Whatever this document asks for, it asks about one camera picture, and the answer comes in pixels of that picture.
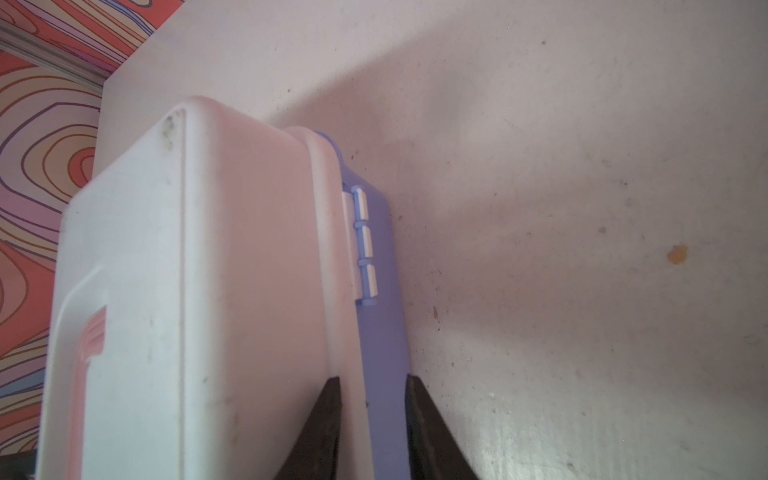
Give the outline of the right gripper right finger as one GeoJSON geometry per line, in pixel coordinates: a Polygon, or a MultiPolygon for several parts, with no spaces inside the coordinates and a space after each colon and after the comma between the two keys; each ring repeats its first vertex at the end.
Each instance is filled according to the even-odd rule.
{"type": "Polygon", "coordinates": [[[478,480],[424,382],[408,374],[405,414],[413,480],[478,480]]]}

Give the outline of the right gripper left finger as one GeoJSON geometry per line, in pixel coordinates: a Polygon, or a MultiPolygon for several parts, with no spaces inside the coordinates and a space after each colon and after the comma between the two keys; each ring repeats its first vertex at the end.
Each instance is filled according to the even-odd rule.
{"type": "Polygon", "coordinates": [[[341,420],[341,382],[339,377],[331,377],[274,479],[334,480],[338,470],[341,420]]]}

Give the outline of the white blue plastic tool box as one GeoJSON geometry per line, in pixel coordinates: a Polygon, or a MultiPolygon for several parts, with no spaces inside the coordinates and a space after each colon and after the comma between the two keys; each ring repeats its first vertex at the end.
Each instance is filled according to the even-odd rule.
{"type": "Polygon", "coordinates": [[[390,209],[332,140],[209,98],[66,208],[40,479],[272,479],[321,405],[340,479],[410,475],[390,209]]]}

